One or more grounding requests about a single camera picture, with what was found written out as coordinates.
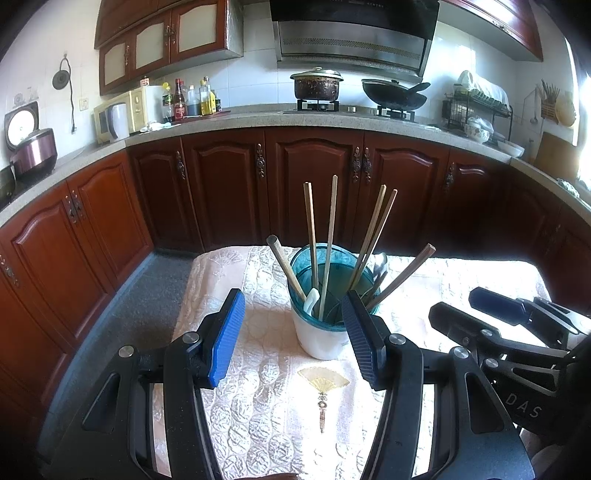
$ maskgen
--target microwave oven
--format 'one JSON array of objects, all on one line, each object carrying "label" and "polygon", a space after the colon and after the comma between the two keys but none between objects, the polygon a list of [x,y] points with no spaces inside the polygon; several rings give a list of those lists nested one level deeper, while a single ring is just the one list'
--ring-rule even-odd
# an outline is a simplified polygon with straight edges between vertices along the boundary
[{"label": "microwave oven", "polygon": [[96,139],[98,143],[116,141],[113,137],[113,125],[109,125],[109,108],[123,103],[127,106],[127,125],[129,134],[139,132],[150,122],[162,122],[162,96],[164,89],[160,85],[150,85],[130,90],[102,103],[94,110]]}]

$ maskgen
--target frying pan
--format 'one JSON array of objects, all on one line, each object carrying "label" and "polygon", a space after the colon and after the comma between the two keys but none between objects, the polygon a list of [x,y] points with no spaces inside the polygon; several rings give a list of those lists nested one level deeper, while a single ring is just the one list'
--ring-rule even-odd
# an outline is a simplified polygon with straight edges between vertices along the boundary
[{"label": "frying pan", "polygon": [[412,111],[422,107],[427,101],[427,97],[418,92],[431,86],[430,83],[425,82],[407,89],[396,80],[388,82],[377,79],[364,79],[361,80],[361,83],[363,91],[370,100],[391,110],[404,111]]}]

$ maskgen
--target pot lid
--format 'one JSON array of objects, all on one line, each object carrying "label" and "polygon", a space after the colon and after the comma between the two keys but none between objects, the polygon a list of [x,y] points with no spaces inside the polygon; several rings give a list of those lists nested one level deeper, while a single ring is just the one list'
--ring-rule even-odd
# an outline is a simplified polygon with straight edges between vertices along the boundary
[{"label": "pot lid", "polygon": [[8,122],[7,140],[9,144],[16,147],[31,135],[36,128],[38,128],[38,123],[34,113],[28,109],[19,110]]},{"label": "pot lid", "polygon": [[312,70],[308,70],[307,72],[294,73],[290,77],[290,79],[297,80],[297,79],[303,79],[303,78],[308,78],[308,77],[326,77],[326,78],[331,78],[331,79],[337,79],[340,82],[343,81],[343,77],[341,76],[341,74],[339,72],[337,72],[336,70],[327,70],[322,67],[316,67],[316,68],[313,68]]}]

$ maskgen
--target cloth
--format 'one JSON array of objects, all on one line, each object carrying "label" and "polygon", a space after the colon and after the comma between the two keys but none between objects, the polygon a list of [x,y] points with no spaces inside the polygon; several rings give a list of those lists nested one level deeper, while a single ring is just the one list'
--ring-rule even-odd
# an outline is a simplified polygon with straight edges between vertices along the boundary
[{"label": "cloth", "polygon": [[[296,249],[284,248],[291,258]],[[388,257],[390,283],[412,260]],[[372,268],[374,259],[369,261]],[[446,301],[493,324],[503,337],[542,345],[512,327],[472,310],[470,291],[481,286],[510,297],[549,299],[538,271],[524,262],[431,258],[390,295],[377,312],[393,333],[419,347],[447,352],[454,342],[431,328],[430,307]],[[295,472],[305,480],[356,480],[376,432],[383,392],[359,373],[350,345],[338,360],[319,361],[300,347],[291,319],[285,275],[268,247],[230,247],[195,259],[173,338],[196,330],[222,306],[231,288],[246,298],[246,313],[228,374],[217,389],[203,390],[208,426],[223,476]],[[336,371],[350,384],[327,393],[326,428],[320,433],[318,392],[298,375],[307,367]],[[154,389],[157,467],[170,475],[162,389]],[[433,429],[433,388],[426,385],[414,474],[428,469]]]}]

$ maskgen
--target blue gripper pad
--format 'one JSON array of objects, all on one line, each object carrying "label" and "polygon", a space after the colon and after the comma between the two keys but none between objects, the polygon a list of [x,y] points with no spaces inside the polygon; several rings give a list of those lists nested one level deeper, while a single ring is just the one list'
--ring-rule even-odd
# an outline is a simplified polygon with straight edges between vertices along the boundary
[{"label": "blue gripper pad", "polygon": [[381,390],[386,367],[384,334],[389,333],[389,330],[380,317],[368,313],[355,290],[345,294],[341,308],[361,376],[370,387]]},{"label": "blue gripper pad", "polygon": [[500,293],[476,287],[468,297],[470,307],[509,325],[524,325],[530,319],[529,312],[519,300],[510,299]]},{"label": "blue gripper pad", "polygon": [[220,311],[207,315],[197,330],[200,336],[203,335],[202,360],[208,367],[209,388],[217,387],[228,373],[245,308],[244,294],[233,288]]}]

